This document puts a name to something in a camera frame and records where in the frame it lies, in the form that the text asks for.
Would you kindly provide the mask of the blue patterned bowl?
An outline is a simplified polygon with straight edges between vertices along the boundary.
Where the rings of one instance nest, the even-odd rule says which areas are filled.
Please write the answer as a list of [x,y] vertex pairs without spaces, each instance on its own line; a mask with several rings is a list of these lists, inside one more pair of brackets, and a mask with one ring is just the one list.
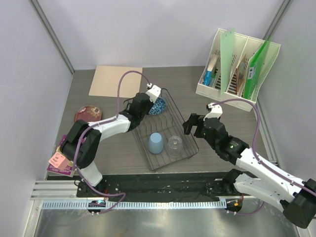
[[166,110],[166,107],[167,107],[166,101],[163,98],[159,97],[157,98],[157,100],[155,101],[151,109],[149,110],[149,114],[160,115]]

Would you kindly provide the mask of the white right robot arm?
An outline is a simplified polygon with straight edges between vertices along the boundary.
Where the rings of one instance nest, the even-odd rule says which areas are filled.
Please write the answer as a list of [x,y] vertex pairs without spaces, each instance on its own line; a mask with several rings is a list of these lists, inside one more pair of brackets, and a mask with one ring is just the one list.
[[247,143],[229,135],[219,118],[191,114],[183,123],[184,133],[188,135],[193,126],[196,126],[194,136],[203,138],[221,159],[257,177],[253,179],[233,169],[224,178],[225,193],[254,196],[280,210],[288,221],[302,229],[315,219],[315,180],[304,181],[273,165]]

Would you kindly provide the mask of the red floral plate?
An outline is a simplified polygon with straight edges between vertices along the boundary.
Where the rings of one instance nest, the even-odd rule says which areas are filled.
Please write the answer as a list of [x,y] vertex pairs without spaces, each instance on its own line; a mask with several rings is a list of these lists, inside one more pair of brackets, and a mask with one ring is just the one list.
[[83,106],[75,114],[74,122],[83,120],[94,122],[102,119],[102,110],[96,106]]

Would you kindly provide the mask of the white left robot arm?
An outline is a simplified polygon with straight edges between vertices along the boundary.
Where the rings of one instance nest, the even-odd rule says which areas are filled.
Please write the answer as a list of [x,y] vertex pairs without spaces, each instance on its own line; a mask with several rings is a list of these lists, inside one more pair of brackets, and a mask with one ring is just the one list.
[[103,176],[94,162],[99,143],[116,134],[135,129],[153,104],[148,94],[139,93],[117,117],[92,123],[80,119],[70,129],[60,145],[60,152],[76,164],[79,173],[89,183],[88,191],[94,197],[100,197],[105,191],[105,184],[101,182]]

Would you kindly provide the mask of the clear glass cup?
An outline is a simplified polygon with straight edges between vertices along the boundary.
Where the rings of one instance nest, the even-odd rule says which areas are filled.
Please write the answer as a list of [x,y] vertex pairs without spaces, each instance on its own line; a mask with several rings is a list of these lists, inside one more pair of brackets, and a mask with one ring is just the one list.
[[170,156],[178,157],[181,155],[181,151],[183,148],[183,142],[181,137],[172,136],[168,140],[167,150]]

